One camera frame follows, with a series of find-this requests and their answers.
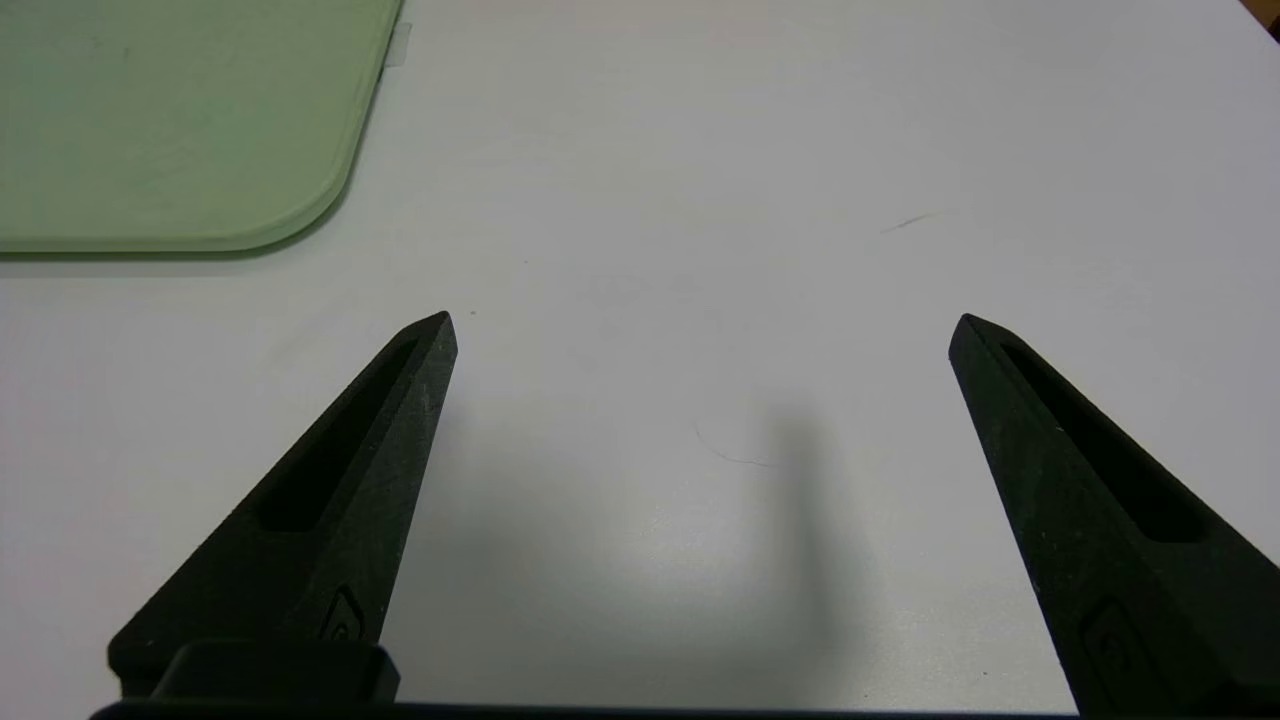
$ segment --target white table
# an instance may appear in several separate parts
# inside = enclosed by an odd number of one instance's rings
[[[1234,3],[403,19],[311,237],[0,265],[0,716],[109,703],[111,634],[439,309],[402,700],[1070,711],[963,311],[1280,557],[1280,47]]]

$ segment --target white table surface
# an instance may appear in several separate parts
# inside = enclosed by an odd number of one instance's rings
[[[963,311],[1280,557],[1280,47],[1235,3],[403,19],[302,242],[0,265],[0,716],[109,703],[113,633],[440,309],[402,700],[1073,710]]]

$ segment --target green plastic board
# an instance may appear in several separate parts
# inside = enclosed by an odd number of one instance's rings
[[[224,251],[338,197],[401,0],[0,0],[0,252]]]

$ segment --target green cutting board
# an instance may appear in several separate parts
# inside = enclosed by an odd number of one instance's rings
[[[0,252],[223,251],[351,170],[401,0],[0,0]]]

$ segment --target mark on table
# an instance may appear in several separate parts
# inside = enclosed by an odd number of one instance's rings
[[[941,215],[941,214],[942,214],[942,210],[934,210],[932,213],[924,213],[923,215],[916,215],[916,217],[910,218],[908,220],[902,220],[901,223],[899,223],[899,224],[896,224],[896,225],[893,225],[891,228],[882,229],[881,234],[888,234],[888,233],[891,233],[893,231],[900,231],[900,229],[905,228],[906,225],[910,225],[910,224],[914,224],[914,223],[919,223],[920,220],[934,218],[934,217]]]
[[[760,462],[759,460],[748,460],[745,457],[732,457],[730,455],[724,455],[723,452],[716,450],[714,447],[710,446],[710,443],[707,442],[707,438],[703,437],[703,432],[698,429],[698,423],[694,423],[694,434],[698,436],[698,442],[703,443],[703,447],[709,450],[712,455],[719,457],[721,460],[737,462],[739,465],[755,465],[756,468],[774,468],[772,462]]]

